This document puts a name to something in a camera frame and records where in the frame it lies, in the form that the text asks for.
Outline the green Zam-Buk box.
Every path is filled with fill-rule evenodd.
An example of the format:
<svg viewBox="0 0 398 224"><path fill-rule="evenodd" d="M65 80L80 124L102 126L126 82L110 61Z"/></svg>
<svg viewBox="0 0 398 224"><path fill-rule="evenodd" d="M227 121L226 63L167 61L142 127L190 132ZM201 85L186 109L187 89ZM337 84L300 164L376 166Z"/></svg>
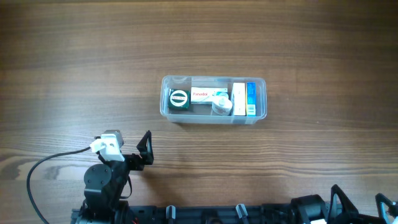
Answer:
<svg viewBox="0 0 398 224"><path fill-rule="evenodd" d="M187 110L190 106L190 91L170 89L168 107L173 110Z"/></svg>

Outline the white Panadol box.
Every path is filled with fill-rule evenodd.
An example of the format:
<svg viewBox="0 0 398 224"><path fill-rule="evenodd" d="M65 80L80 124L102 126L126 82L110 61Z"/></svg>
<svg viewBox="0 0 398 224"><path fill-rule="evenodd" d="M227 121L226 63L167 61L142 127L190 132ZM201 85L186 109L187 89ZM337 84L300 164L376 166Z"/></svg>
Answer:
<svg viewBox="0 0 398 224"><path fill-rule="evenodd" d="M192 87L190 91L191 104L212 104L217 96L224 96L229 98L227 88L203 88Z"/></svg>

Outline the small white bottle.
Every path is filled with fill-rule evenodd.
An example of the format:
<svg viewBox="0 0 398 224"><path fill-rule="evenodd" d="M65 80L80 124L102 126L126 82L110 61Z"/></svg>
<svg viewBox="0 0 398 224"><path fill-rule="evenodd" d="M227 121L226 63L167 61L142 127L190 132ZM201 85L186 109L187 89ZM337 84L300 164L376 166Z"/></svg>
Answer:
<svg viewBox="0 0 398 224"><path fill-rule="evenodd" d="M224 96L217 96L212 102L212 110L218 115L229 116L233 108L233 103Z"/></svg>

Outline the white medicine box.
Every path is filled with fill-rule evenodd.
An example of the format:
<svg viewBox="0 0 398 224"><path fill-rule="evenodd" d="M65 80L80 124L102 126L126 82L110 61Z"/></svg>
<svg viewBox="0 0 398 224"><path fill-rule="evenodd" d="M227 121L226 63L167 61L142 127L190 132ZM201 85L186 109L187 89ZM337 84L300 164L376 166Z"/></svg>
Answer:
<svg viewBox="0 0 398 224"><path fill-rule="evenodd" d="M233 116L246 115L246 86L245 83L233 83L231 101L233 102Z"/></svg>

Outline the blue medicine box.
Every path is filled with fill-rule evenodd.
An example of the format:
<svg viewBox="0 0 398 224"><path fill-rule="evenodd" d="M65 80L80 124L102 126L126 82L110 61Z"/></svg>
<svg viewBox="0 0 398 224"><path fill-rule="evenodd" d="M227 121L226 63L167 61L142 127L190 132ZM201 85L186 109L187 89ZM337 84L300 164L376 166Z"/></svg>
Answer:
<svg viewBox="0 0 398 224"><path fill-rule="evenodd" d="M246 83L246 115L256 116L256 84Z"/></svg>

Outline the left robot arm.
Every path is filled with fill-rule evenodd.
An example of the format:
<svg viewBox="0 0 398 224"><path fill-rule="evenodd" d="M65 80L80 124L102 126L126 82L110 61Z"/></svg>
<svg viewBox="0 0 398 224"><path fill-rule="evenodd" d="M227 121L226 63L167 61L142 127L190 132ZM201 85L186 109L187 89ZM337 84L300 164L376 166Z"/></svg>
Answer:
<svg viewBox="0 0 398 224"><path fill-rule="evenodd" d="M123 154L124 139L119 130L107 130L90 144L101 161L84 174L85 200L72 223L139 223L130 209L125 185L132 187L129 173L152 165L152 133L147 131L137 144L139 154Z"/></svg>

